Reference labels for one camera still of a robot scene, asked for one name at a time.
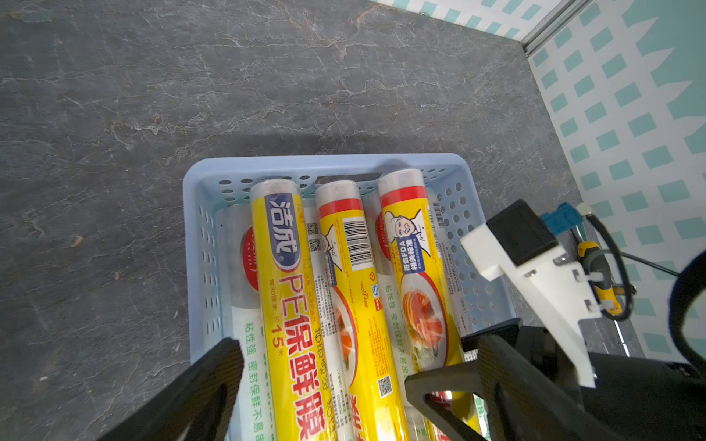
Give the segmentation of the white green plastic wrap roll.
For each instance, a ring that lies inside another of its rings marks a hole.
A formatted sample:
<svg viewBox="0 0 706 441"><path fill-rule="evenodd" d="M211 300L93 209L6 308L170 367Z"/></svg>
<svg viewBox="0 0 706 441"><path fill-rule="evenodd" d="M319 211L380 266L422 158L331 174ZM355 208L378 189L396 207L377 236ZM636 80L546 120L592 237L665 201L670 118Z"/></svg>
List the white green plastic wrap roll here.
<svg viewBox="0 0 706 441"><path fill-rule="evenodd" d="M455 324L461 337L468 336L473 332L472 318L468 314L463 299L463 286L459 278L456 266L454 265L454 255L452 253L452 244L448 237L444 219L442 218L441 206L439 205L437 194L427 188L428 200L434 211L432 220L434 222L434 230L438 239L438 248L441 251L441 257L444 264L446 275L446 284L450 297L450 308L452 309Z"/></svg>

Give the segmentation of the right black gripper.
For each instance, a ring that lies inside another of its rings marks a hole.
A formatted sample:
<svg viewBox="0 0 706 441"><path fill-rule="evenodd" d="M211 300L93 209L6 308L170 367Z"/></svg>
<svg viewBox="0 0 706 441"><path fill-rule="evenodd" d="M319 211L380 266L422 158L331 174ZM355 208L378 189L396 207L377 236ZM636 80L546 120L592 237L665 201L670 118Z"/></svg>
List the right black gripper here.
<svg viewBox="0 0 706 441"><path fill-rule="evenodd" d="M503 322L463 336L461 347L475 356L482 336L499 336L539 371L580 398L584 409L610 429L630 440L704 440L705 377L689 364L591 353L597 378L584 388L566 376L569 360L552 335L542 327ZM485 440L472 428L430 398L438 391L478 395L487 402L491 435L496 417L482 392L476 367L441 367L409 376L407 398L417 411L450 440Z"/></svg>

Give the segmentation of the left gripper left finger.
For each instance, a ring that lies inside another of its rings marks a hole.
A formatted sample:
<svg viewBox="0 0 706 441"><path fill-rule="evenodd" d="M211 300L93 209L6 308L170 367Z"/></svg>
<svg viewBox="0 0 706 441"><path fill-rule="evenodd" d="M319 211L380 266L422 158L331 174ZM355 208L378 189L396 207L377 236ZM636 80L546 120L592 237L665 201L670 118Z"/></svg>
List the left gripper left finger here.
<svg viewBox="0 0 706 441"><path fill-rule="evenodd" d="M245 362L224 338L103 440L224 440Z"/></svg>

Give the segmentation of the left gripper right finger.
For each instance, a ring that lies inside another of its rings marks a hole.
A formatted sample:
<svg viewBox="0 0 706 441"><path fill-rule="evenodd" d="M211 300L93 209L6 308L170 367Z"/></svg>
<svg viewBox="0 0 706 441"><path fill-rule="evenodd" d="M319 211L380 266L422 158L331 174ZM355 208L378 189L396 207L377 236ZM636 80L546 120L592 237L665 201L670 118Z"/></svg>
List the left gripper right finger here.
<svg viewBox="0 0 706 441"><path fill-rule="evenodd" d="M619 440L498 336L478 345L482 390L494 440Z"/></svg>

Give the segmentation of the light blue plastic basket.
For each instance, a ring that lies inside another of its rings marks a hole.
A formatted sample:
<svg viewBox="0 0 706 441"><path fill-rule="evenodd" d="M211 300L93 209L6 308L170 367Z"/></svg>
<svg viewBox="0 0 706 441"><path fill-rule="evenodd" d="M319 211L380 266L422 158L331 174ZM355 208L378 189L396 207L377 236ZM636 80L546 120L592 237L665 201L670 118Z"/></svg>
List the light blue plastic basket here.
<svg viewBox="0 0 706 441"><path fill-rule="evenodd" d="M253 185L272 178L294 182L305 198L323 183L350 179L362 193L375 191L382 175L398 169L422 172L441 206L454 265L473 332L516 314L502 279L488 281L475 270L460 239L485 222L474 179L457 154L349 154L206 159L183 182L188 273L190 356L200 359L224 338L233 338L227 211L249 204Z"/></svg>

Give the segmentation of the yellow plastic wrap roll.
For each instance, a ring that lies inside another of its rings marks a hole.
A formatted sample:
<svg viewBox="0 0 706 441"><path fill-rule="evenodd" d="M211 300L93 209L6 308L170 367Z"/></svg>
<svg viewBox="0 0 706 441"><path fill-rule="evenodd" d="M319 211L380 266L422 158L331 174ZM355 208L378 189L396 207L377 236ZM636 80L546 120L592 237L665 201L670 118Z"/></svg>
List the yellow plastic wrap roll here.
<svg viewBox="0 0 706 441"><path fill-rule="evenodd" d="M371 239L358 184L338 180L315 195L334 323L357 440L408 440Z"/></svg>
<svg viewBox="0 0 706 441"><path fill-rule="evenodd" d="M391 172L380 179L378 189L379 221L415 371L461 364L461 338L422 172L413 168Z"/></svg>
<svg viewBox="0 0 706 441"><path fill-rule="evenodd" d="M250 200L276 437L335 440L300 189L269 179L252 187Z"/></svg>

